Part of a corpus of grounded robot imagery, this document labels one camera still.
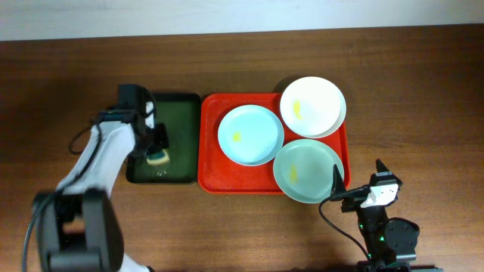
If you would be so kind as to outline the green and yellow sponge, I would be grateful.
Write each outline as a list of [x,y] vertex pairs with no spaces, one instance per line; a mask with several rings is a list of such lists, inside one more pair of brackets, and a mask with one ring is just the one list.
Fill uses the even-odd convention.
[[162,165],[169,161],[169,154],[167,149],[163,149],[158,153],[147,155],[146,161],[148,165]]

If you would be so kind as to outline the pale green plate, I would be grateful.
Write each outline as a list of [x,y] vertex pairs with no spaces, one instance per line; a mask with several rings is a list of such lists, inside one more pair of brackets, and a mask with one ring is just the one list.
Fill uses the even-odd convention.
[[273,175],[288,197],[316,204],[330,196],[334,166],[345,178],[343,161],[331,147],[320,141],[299,139],[280,149],[273,163]]

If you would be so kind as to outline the light blue plate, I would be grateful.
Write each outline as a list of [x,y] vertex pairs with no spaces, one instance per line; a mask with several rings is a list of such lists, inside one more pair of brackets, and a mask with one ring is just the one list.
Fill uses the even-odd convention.
[[247,104],[230,110],[219,124],[217,139],[222,152],[244,166],[266,164],[284,143],[284,128],[269,109]]

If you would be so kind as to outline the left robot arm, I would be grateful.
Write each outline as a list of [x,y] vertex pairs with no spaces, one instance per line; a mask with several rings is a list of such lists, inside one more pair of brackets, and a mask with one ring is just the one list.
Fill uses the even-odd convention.
[[99,114],[70,173],[38,193],[28,233],[37,237],[43,271],[150,271],[125,252],[110,195],[125,159],[162,150],[155,110]]

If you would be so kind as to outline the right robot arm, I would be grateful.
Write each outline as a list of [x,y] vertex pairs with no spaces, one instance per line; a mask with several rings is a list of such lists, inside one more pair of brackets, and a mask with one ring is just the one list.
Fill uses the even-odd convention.
[[386,208],[398,199],[402,181],[379,159],[376,169],[368,184],[347,190],[334,166],[328,200],[340,202],[343,213],[357,214],[358,229],[365,241],[357,246],[366,259],[357,263],[356,271],[410,271],[410,262],[417,257],[420,228],[409,220],[388,217]]

